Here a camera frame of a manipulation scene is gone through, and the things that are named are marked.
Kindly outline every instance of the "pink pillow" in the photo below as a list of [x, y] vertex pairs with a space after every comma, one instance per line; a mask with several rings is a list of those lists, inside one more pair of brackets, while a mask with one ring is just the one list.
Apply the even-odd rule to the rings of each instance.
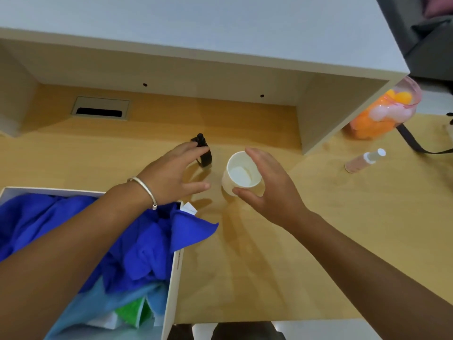
[[453, 0], [426, 0], [425, 18], [453, 14]]

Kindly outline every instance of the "shelf top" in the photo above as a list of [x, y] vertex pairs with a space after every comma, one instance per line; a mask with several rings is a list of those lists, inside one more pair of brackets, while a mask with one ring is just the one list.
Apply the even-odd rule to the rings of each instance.
[[0, 38], [395, 79], [376, 0], [0, 0]]

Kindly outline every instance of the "white floor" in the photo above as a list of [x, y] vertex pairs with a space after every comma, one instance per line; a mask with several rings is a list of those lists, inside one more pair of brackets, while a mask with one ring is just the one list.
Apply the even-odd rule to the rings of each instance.
[[[439, 83], [422, 82], [423, 98], [417, 113], [445, 115], [453, 112], [453, 95]], [[379, 340], [380, 337], [362, 319], [274, 321], [275, 328], [286, 340]], [[195, 340], [210, 340], [217, 323], [196, 324]]]

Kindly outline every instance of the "pink transparent container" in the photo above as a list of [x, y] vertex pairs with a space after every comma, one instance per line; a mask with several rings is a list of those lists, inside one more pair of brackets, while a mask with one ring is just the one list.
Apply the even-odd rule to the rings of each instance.
[[421, 100], [419, 85], [405, 77], [349, 123], [352, 136], [372, 139], [393, 130], [415, 114]]

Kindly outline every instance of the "white bottle cap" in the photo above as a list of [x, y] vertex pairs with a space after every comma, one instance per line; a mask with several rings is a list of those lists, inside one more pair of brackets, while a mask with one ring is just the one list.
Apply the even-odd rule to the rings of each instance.
[[386, 155], [386, 151], [382, 148], [379, 148], [376, 151], [367, 154], [368, 155], [366, 155], [366, 158], [368, 159], [368, 161], [370, 161], [370, 163], [375, 163], [381, 157], [384, 157]]

